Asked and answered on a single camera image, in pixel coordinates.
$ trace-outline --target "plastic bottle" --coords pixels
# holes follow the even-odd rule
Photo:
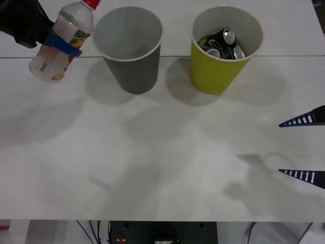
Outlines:
[[[66,42],[80,48],[93,30],[93,10],[98,0],[82,0],[61,9],[53,31]],[[42,45],[31,64],[31,72],[43,80],[60,81],[74,57],[46,45]]]

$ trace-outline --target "paper cup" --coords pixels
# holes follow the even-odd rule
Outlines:
[[[153,13],[123,7],[104,15],[94,30],[94,43],[123,90],[149,91],[157,82],[163,26]]]
[[[216,31],[230,27],[246,55],[243,59],[227,60],[213,57],[203,51],[197,42]],[[235,79],[254,56],[263,42],[259,21],[246,11],[218,6],[200,13],[191,28],[191,79],[194,86],[207,94],[220,94]]]

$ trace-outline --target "gray paper cup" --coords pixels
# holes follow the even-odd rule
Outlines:
[[[123,90],[149,91],[157,82],[163,26],[149,10],[123,7],[104,15],[94,43]]]

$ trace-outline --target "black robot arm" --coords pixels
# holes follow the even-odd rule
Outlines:
[[[80,56],[80,50],[52,30],[53,24],[38,0],[0,0],[0,31],[14,37],[16,43],[34,48],[38,42]]]

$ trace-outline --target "white tabletop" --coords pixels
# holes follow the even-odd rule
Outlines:
[[[60,9],[77,0],[40,0],[51,20]],[[324,55],[325,43],[311,0],[102,0],[95,11],[95,22],[105,13],[123,6],[140,6],[162,21],[162,56],[190,55],[190,27],[202,10],[227,4],[243,8],[256,16],[263,27],[265,42],[258,55]],[[32,57],[33,51],[17,45],[0,33],[0,57]],[[88,38],[83,56],[99,56]]]
[[[0,219],[325,220],[323,127],[278,124],[325,104],[325,57],[254,57],[219,97],[162,57],[149,92],[77,58],[61,84],[0,59]]]

